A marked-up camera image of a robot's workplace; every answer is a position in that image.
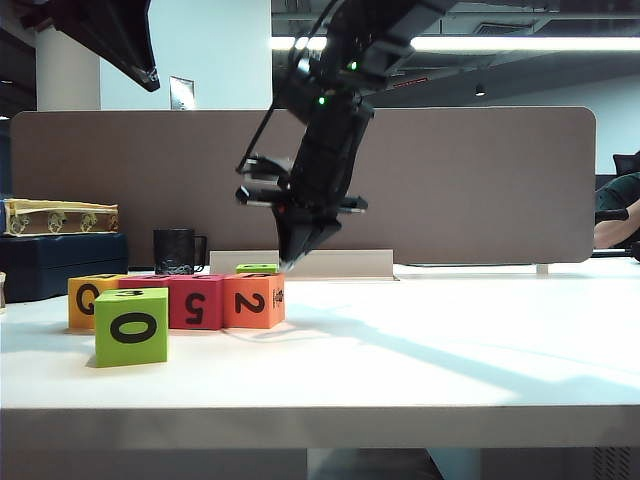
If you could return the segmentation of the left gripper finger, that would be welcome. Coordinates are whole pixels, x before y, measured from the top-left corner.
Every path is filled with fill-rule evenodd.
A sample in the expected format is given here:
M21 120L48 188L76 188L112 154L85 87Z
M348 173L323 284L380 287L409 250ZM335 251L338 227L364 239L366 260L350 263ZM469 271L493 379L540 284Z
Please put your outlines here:
M148 13L149 0L44 1L19 15L23 28L48 26L108 61L148 92L160 88Z

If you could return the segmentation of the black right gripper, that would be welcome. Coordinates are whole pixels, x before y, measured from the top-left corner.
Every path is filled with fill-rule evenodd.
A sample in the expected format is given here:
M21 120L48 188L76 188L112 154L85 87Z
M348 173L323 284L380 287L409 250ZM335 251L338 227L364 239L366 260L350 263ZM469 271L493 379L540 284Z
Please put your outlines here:
M238 203L265 207L273 214L278 234L279 266L281 272L291 271L305 256L341 230L333 221L340 214L360 214L368 209L361 196L346 196L337 203L322 205L297 198L287 185L244 184L235 192Z

